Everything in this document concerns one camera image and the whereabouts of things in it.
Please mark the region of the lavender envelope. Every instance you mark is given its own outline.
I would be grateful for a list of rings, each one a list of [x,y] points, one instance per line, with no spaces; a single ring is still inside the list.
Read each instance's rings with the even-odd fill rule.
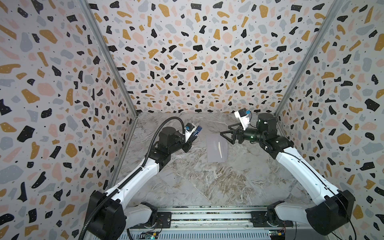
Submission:
[[[218,150],[218,142],[221,143],[223,158]],[[228,158],[228,142],[220,134],[208,134],[206,136],[208,163],[225,163]]]

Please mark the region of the blue glue stick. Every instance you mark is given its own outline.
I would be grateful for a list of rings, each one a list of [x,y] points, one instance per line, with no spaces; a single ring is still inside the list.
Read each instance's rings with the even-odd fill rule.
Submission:
[[[196,136],[199,134],[199,132],[202,130],[201,126],[197,126],[196,130],[193,132],[193,135]]]

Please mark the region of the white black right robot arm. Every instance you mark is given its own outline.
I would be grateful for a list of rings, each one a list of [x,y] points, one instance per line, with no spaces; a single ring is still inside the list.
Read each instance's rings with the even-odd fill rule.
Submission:
[[[321,176],[301,156],[294,144],[286,137],[278,135],[278,119],[270,113],[258,115],[255,127],[251,125],[252,113],[246,109],[235,112],[239,120],[229,125],[220,135],[229,143],[259,144],[274,160],[284,166],[304,187],[313,201],[312,205],[291,204],[277,201],[267,207],[265,221],[272,227],[278,227],[285,221],[310,225],[318,234],[326,236],[345,224],[351,223],[354,195],[341,191]]]

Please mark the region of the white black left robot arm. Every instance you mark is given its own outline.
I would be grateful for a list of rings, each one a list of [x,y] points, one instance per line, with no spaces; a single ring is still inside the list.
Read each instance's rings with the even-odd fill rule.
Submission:
[[[201,126],[188,123],[183,133],[173,127],[163,127],[155,137],[150,152],[133,172],[104,193],[96,191],[90,197],[86,220],[79,238],[87,232],[101,240],[117,240],[131,227],[141,225],[153,228],[158,224],[157,207],[142,202],[128,207],[134,195],[171,160],[179,150],[187,153],[197,138]]]

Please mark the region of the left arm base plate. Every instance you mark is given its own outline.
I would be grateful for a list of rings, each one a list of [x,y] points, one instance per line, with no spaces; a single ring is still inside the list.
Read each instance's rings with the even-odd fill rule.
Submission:
[[[156,212],[150,215],[149,220],[144,223],[145,228],[163,228],[171,227],[172,213],[171,212]]]

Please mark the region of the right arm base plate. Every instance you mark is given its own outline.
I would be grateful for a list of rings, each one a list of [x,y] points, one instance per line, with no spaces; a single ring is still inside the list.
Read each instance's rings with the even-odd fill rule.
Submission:
[[[282,221],[272,211],[252,211],[251,223],[254,228],[282,228],[293,227],[292,221]]]

